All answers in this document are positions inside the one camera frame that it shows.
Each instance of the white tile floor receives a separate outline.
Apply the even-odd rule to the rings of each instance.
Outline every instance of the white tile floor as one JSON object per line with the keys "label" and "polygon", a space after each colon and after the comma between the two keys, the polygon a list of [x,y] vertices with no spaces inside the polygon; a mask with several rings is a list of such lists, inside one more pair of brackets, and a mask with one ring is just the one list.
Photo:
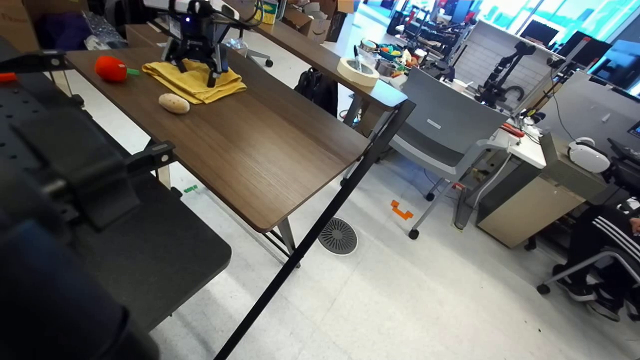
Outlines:
{"label": "white tile floor", "polygon": [[[348,53],[363,36],[380,40],[384,28],[349,16],[343,36],[326,47]],[[246,41],[272,56],[270,73],[289,86],[308,65],[260,35]],[[148,136],[76,73],[75,93],[87,110],[130,151]],[[340,108],[349,105],[342,88]],[[199,182],[172,165],[173,184]],[[233,248],[229,267],[153,330],[163,359],[210,359],[236,328],[280,265],[211,200],[207,190],[183,201]],[[451,226],[453,200],[425,221],[421,237],[391,212],[398,200],[415,214],[428,204],[421,168],[392,156],[369,174],[339,211],[357,231],[359,247],[334,256],[316,244],[232,354],[232,359],[635,359],[637,327],[615,324],[572,302],[557,287],[541,297],[534,285],[555,261],[544,251],[508,250],[468,226]],[[331,182],[291,217],[300,239],[339,189]]]}

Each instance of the potato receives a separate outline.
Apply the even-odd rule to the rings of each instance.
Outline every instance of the potato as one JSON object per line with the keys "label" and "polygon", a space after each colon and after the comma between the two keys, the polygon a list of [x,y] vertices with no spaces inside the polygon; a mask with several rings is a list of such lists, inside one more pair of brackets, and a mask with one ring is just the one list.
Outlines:
{"label": "potato", "polygon": [[162,94],[158,98],[158,103],[170,113],[186,114],[191,106],[189,102],[175,94]]}

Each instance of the white stripe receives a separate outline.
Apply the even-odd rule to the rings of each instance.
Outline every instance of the white stripe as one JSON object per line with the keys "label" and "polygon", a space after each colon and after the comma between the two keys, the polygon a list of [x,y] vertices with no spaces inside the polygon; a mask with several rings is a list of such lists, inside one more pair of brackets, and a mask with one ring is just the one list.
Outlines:
{"label": "white stripe", "polygon": [[636,261],[640,262],[640,258],[637,256],[636,252],[634,252],[634,250],[627,245],[627,243],[622,239],[622,237],[614,233],[607,224],[603,222],[599,222],[598,219],[595,219],[593,221],[593,225],[597,226],[606,234],[608,234],[613,240],[619,243],[624,250],[626,250],[631,256],[633,256],[636,259]]}
{"label": "white stripe", "polygon": [[640,245],[638,245],[635,241],[631,240],[631,238],[629,238],[627,236],[627,234],[625,234],[622,230],[620,230],[618,227],[616,227],[615,225],[613,225],[610,221],[608,221],[607,219],[603,218],[603,217],[598,217],[602,222],[609,224],[609,228],[612,229],[614,232],[617,232],[619,235],[622,236],[622,240],[626,240],[626,242],[629,244],[629,247],[631,247],[632,249],[636,250],[636,254],[640,257]]}

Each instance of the black pants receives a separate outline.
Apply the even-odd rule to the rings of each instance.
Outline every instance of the black pants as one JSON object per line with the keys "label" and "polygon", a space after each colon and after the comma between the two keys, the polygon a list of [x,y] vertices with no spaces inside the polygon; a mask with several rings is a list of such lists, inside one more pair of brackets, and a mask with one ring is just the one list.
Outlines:
{"label": "black pants", "polygon": [[[606,206],[592,206],[577,219],[571,234],[566,268],[577,265],[591,256],[598,254],[603,247],[617,247],[627,251],[640,261],[640,238],[634,236],[629,223],[629,216],[621,211]],[[586,285],[589,267],[571,275],[573,284]],[[604,281],[603,288],[607,294],[622,300],[627,292],[636,284],[621,264],[615,261],[600,272]]]}

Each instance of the person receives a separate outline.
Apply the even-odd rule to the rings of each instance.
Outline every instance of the person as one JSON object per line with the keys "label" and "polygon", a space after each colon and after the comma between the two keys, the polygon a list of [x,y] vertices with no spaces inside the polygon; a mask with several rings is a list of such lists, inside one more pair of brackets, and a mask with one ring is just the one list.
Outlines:
{"label": "person", "polygon": [[[554,266],[553,274],[560,274],[597,255],[604,247],[623,249],[640,263],[639,234],[640,218],[631,218],[608,206],[591,206],[573,226],[566,264]],[[586,302],[593,311],[615,322],[620,321],[618,313],[625,299],[635,308],[640,307],[636,305],[640,304],[640,287],[618,261],[598,272],[602,282],[587,284],[589,271],[590,266],[587,266],[557,283],[573,300]]]}

